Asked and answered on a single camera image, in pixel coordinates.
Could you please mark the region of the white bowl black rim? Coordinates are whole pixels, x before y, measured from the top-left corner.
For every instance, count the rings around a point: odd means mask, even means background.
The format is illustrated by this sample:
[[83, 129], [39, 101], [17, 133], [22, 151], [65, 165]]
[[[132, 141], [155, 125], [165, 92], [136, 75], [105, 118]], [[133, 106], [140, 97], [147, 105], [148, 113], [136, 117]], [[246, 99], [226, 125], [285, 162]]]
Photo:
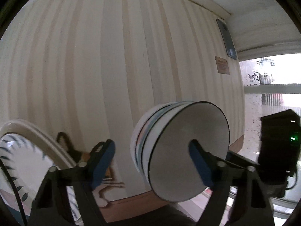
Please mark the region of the white bowl black rim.
[[181, 104], [150, 128], [141, 153], [145, 177], [159, 198], [183, 202], [213, 186], [210, 165], [194, 147], [225, 159], [230, 127], [223, 111], [210, 102]]

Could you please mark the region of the white bowl blue pattern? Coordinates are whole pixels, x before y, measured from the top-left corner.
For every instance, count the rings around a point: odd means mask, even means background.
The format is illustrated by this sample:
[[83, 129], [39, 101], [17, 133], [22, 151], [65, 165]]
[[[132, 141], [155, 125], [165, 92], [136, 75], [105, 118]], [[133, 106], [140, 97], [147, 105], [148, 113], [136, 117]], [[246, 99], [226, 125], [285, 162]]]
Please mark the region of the white bowl blue pattern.
[[151, 130], [151, 128], [154, 126], [154, 124], [164, 115], [166, 112], [170, 111], [171, 109], [176, 108], [177, 106], [181, 106], [184, 104], [192, 103], [192, 101], [180, 101], [180, 102], [174, 102], [174, 104], [171, 104], [170, 106], [165, 106], [164, 108], [157, 111], [144, 125], [142, 128], [140, 135], [138, 137], [137, 145], [136, 145], [136, 162], [138, 164], [139, 172], [144, 175], [143, 166], [142, 166], [142, 152], [144, 143], [146, 141], [146, 138]]

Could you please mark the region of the plain white bowl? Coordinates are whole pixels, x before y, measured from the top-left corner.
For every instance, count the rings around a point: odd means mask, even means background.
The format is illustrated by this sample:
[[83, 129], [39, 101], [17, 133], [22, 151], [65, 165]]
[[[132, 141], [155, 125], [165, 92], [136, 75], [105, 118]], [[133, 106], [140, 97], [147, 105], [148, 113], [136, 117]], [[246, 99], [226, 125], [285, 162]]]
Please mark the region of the plain white bowl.
[[159, 104], [156, 105], [154, 107], [152, 107], [151, 109], [149, 109], [147, 112], [145, 112], [142, 117], [139, 119], [139, 121], [137, 122], [133, 134], [132, 134], [132, 138], [130, 141], [130, 153], [131, 153], [131, 157], [132, 160], [134, 162], [135, 168], [139, 171], [138, 168], [138, 164], [136, 162], [136, 145], [137, 145], [137, 141], [138, 141], [138, 137], [140, 135], [140, 132], [142, 130], [142, 128], [144, 127], [145, 123], [160, 109], [164, 108], [165, 106], [170, 106], [171, 104], [174, 104], [174, 102], [169, 102], [169, 103], [164, 103], [164, 104]]

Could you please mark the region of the white plate teal leaf pattern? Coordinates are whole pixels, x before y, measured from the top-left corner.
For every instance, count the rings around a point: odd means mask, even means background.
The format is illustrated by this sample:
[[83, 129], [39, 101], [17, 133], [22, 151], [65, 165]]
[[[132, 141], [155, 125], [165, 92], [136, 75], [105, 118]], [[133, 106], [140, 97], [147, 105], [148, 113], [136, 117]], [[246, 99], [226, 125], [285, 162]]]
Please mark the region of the white plate teal leaf pattern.
[[[29, 217], [32, 202], [47, 171], [52, 166], [61, 168], [39, 146], [18, 134], [6, 134], [1, 138], [1, 161], [16, 186], [25, 215]], [[81, 215], [74, 189], [72, 186], [66, 189], [74, 221], [80, 223]], [[16, 197], [2, 169], [1, 197], [7, 206], [19, 212]]]

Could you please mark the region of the white plate red specks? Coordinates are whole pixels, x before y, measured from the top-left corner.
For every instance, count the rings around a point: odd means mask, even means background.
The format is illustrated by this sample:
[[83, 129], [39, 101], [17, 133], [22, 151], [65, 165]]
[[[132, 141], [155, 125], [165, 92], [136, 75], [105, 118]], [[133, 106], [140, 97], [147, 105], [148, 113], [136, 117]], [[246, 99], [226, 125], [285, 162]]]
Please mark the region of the white plate red specks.
[[29, 121], [22, 119], [9, 120], [1, 126], [1, 137], [6, 134], [18, 134], [31, 141], [49, 156], [60, 169], [76, 166], [76, 162], [54, 138]]

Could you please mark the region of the small brown label card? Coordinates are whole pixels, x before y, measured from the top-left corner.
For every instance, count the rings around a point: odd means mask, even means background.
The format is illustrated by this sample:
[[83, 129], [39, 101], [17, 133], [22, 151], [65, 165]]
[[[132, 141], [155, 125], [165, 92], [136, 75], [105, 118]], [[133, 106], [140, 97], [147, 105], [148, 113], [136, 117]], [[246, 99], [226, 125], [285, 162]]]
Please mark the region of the small brown label card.
[[217, 71], [220, 74], [230, 75], [229, 64], [226, 59], [215, 56], [215, 62], [217, 66]]

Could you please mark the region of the grey phone on counter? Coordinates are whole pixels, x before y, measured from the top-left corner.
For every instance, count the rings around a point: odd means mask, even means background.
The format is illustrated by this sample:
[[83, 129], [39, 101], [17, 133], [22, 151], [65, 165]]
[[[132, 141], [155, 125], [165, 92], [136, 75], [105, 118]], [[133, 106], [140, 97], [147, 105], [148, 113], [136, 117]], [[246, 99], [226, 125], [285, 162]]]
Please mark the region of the grey phone on counter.
[[216, 22], [217, 22], [219, 30], [221, 32], [227, 55], [230, 58], [237, 60], [237, 52], [235, 50], [234, 43], [233, 43], [230, 31], [228, 29], [228, 26], [224, 22], [222, 22], [220, 19], [217, 19]]

